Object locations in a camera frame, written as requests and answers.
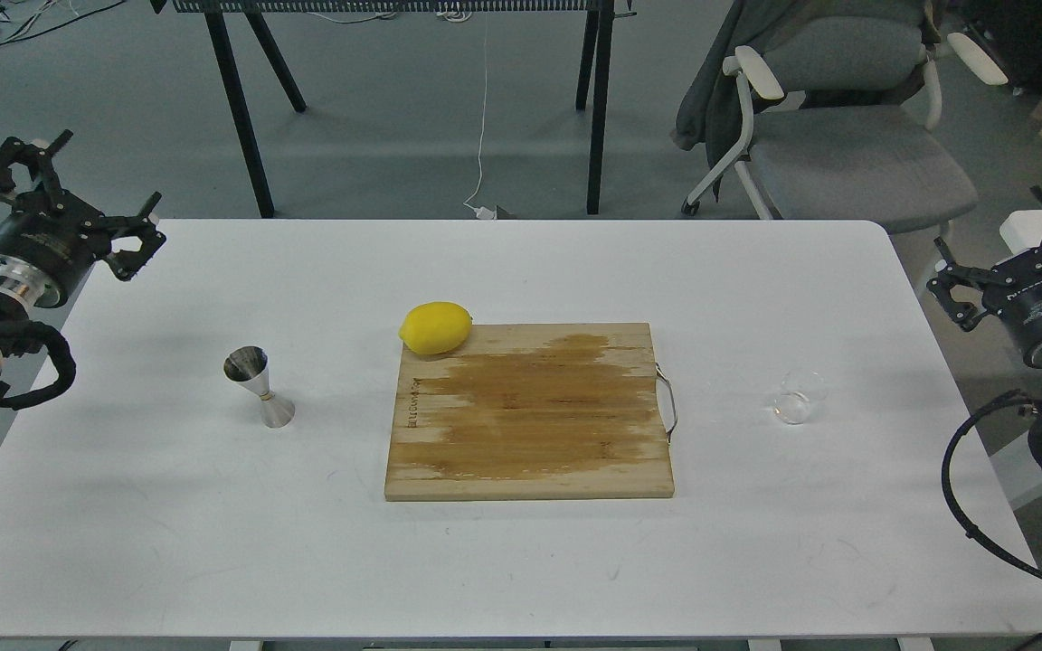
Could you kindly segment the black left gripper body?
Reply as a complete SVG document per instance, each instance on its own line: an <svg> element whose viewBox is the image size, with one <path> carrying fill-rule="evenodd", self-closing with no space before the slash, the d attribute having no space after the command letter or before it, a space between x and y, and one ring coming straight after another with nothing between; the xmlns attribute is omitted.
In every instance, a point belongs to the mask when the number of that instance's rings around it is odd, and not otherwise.
<svg viewBox="0 0 1042 651"><path fill-rule="evenodd" d="M0 294L24 309L63 307L111 252L104 214L69 190L20 193L0 223Z"/></svg>

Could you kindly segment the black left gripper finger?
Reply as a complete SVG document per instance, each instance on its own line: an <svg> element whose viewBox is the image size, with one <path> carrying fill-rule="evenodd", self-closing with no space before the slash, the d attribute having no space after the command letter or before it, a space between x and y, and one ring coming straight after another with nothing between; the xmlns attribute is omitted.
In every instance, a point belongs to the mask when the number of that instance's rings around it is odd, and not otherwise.
<svg viewBox="0 0 1042 651"><path fill-rule="evenodd" d="M70 129L64 129L61 134L49 144L24 143L18 137L7 137L0 146L0 203L16 203L20 194L13 177L13 166L23 165L32 178L33 190L42 191L49 205L63 205L65 191L61 178L55 173L53 159L63 146L73 137Z"/></svg>
<svg viewBox="0 0 1042 651"><path fill-rule="evenodd" d="M166 243L166 236L157 228L157 217L154 209L162 201L162 193L150 194L141 209L128 217L103 217L103 231L108 236L108 243L125 237L137 237L137 249L116 249L103 257L111 270L113 276L120 281L130 281L137 273L153 259Z"/></svg>

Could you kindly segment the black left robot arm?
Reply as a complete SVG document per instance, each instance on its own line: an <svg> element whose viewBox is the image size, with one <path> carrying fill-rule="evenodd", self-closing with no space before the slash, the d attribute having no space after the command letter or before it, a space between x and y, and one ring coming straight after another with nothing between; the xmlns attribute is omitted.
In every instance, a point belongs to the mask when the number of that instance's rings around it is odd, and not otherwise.
<svg viewBox="0 0 1042 651"><path fill-rule="evenodd" d="M137 214L121 217L63 186L53 160L71 136L66 129L51 143L7 137L0 146L0 203L11 210L0 223L0 409L32 408L74 383L69 342L54 326L33 320L33 310L63 307L96 262L107 264L117 279L131 280L166 242L153 214L160 193L150 194ZM47 353L55 379L13 394L3 376L5 360L38 352Z"/></svg>

